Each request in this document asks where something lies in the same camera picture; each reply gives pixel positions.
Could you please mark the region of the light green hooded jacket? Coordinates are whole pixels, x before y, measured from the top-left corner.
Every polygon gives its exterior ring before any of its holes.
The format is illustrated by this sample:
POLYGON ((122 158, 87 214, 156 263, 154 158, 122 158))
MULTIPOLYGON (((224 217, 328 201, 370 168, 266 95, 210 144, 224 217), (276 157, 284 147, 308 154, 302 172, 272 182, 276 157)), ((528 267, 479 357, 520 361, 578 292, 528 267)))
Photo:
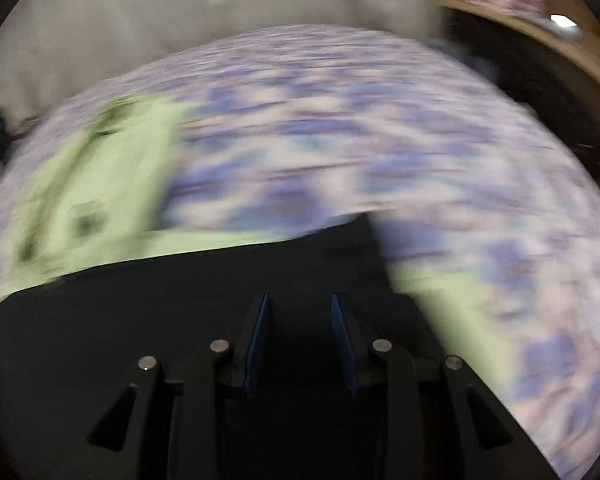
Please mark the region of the light green hooded jacket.
POLYGON ((288 242, 110 264, 0 304, 0 479, 482 474, 506 413, 397 294, 370 219, 288 242), (248 390, 234 344, 270 298, 248 390), (351 310, 368 385, 330 318, 351 310))

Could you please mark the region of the white patterned curtain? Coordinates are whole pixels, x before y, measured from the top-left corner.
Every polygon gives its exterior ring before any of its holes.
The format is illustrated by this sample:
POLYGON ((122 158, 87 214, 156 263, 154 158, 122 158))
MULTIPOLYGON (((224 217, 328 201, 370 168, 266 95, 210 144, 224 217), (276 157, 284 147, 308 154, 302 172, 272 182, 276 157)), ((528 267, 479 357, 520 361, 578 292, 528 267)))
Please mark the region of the white patterned curtain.
POLYGON ((438 0, 19 0, 0 27, 0 107, 41 115, 97 81, 225 37, 329 24, 434 36, 438 0))

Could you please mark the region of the purple floral bed blanket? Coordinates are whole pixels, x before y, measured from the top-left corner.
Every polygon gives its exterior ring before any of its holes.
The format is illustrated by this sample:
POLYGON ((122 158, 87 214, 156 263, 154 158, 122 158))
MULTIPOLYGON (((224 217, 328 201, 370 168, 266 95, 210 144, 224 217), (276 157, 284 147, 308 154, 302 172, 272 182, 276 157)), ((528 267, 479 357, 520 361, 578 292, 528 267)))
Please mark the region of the purple floral bed blanket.
POLYGON ((600 188, 537 119, 417 41, 272 27, 146 64, 65 100, 0 181, 0 300, 12 217, 45 163, 117 99, 184 110, 156 228, 291 236, 375 216, 401 292, 436 322, 556 472, 600 455, 600 188))

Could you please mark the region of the small framed picture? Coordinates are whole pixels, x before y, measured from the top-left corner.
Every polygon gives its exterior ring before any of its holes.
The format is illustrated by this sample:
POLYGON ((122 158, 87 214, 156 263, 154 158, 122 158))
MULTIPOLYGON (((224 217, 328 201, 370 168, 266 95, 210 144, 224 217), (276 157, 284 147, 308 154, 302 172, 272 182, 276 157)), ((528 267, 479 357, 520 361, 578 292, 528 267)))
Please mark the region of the small framed picture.
POLYGON ((568 16, 562 14, 552 14, 550 21, 560 30, 575 34, 579 29, 579 25, 568 16))

